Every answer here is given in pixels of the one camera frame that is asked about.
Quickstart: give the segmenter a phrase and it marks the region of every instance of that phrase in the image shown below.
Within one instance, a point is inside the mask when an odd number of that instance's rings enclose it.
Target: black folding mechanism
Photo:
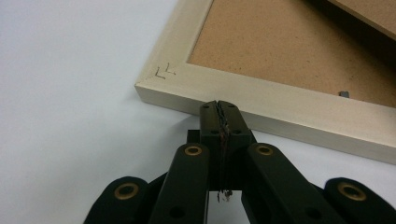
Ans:
[[[278,148],[256,142],[235,105],[206,103],[200,121],[167,174],[113,181],[84,223],[206,223],[208,192],[219,200],[233,190],[250,223],[396,223],[395,209],[357,181],[310,184]]]

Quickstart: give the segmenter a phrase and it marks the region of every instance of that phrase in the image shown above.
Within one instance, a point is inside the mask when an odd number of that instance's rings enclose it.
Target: white table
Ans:
[[[175,2],[0,3],[0,223],[82,223],[111,181],[168,170],[199,118],[142,103],[134,81]],[[396,166],[254,134],[312,183],[353,178],[396,206]],[[248,223],[240,194],[215,195],[208,223]]]

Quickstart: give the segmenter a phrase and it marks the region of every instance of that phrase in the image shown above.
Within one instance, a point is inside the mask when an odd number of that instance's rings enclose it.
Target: metal grommet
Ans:
[[[257,146],[256,151],[263,156],[271,156],[272,154],[274,154],[274,151],[267,146]]]
[[[187,147],[184,152],[189,156],[198,156],[202,153],[202,149],[200,147]]]
[[[363,192],[363,190],[359,189],[358,187],[356,187],[352,184],[348,184],[346,182],[341,182],[338,184],[337,188],[341,194],[343,194],[348,199],[351,199],[353,201],[362,202],[367,199],[367,196]]]
[[[125,183],[116,188],[114,196],[119,200],[128,200],[133,198],[138,191],[139,187],[135,183]]]

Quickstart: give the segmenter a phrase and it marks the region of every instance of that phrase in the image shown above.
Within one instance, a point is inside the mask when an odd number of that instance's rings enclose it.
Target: picture frame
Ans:
[[[142,101],[193,115],[227,101],[252,130],[396,164],[396,108],[188,63],[211,5],[177,2],[134,85]]]

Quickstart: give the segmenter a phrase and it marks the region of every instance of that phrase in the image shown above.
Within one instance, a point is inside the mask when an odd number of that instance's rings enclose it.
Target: light wood frame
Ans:
[[[135,88],[144,102],[197,115],[236,104],[249,128],[396,164],[396,109],[187,63],[212,0],[177,3]]]

